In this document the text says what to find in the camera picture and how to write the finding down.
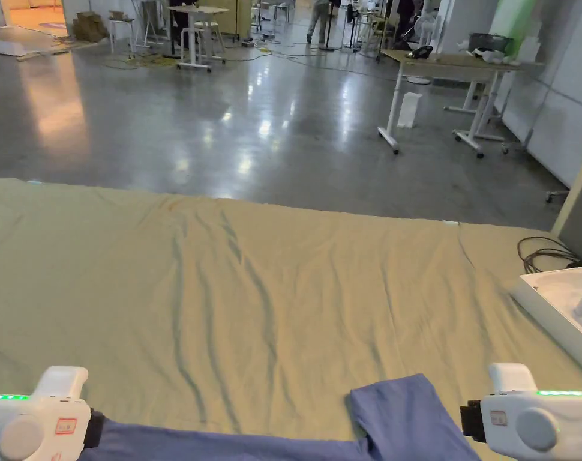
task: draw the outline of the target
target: red label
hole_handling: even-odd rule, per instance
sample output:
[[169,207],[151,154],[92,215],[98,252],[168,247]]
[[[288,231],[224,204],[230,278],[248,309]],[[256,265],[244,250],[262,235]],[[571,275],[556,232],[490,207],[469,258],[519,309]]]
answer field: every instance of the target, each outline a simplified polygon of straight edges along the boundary
[[71,435],[76,432],[76,425],[78,419],[76,418],[59,418],[56,422],[56,435]]

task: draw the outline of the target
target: person's leg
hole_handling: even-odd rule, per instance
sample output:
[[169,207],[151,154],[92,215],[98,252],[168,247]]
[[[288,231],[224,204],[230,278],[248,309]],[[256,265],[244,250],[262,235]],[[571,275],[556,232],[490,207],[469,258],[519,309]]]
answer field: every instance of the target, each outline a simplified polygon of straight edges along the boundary
[[402,16],[400,15],[400,21],[398,22],[397,30],[395,31],[395,41],[398,42],[401,40],[402,35],[409,30],[410,20],[413,19],[409,16]]
[[327,17],[329,16],[329,4],[319,5],[319,43],[325,43],[325,30],[327,29]]
[[306,34],[306,41],[308,43],[311,43],[312,41],[314,27],[317,25],[317,19],[319,19],[319,7],[313,6],[313,16],[310,20],[310,27],[308,28],[308,33]]

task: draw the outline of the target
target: person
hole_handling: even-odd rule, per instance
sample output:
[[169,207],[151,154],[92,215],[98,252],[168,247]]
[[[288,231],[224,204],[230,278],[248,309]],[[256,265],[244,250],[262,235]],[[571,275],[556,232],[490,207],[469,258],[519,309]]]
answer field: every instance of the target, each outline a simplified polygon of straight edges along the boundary
[[402,35],[410,28],[410,24],[415,15],[421,12],[423,2],[421,0],[400,0],[398,3],[398,15],[400,15],[400,22],[395,31],[395,41],[401,40]]
[[[169,6],[183,6],[191,5],[194,1],[187,0],[169,0]],[[181,43],[181,31],[188,27],[188,15],[185,13],[177,13],[176,11],[171,11],[174,21],[172,21],[172,40],[180,45]],[[185,47],[188,49],[188,32],[185,34]]]
[[313,4],[313,18],[310,21],[310,27],[306,34],[306,42],[309,44],[313,42],[314,28],[319,21],[319,45],[325,43],[325,27],[327,26],[327,16],[329,14],[328,0],[314,0]]

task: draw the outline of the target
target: white box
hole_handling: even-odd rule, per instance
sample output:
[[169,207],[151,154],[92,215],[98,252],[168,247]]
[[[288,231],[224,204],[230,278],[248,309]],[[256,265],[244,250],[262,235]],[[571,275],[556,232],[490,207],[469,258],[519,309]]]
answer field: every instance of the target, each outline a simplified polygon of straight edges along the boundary
[[513,297],[582,365],[582,267],[520,276]]
[[400,116],[398,117],[398,128],[414,128],[417,109],[421,95],[418,93],[407,93],[402,98]]

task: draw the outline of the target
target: blue cloth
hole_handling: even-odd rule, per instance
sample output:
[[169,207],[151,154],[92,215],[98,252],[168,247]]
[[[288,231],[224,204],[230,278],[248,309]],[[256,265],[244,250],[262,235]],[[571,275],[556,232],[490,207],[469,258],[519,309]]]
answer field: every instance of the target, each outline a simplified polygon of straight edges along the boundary
[[357,441],[291,440],[119,424],[106,420],[98,448],[79,461],[480,461],[423,375],[350,392]]

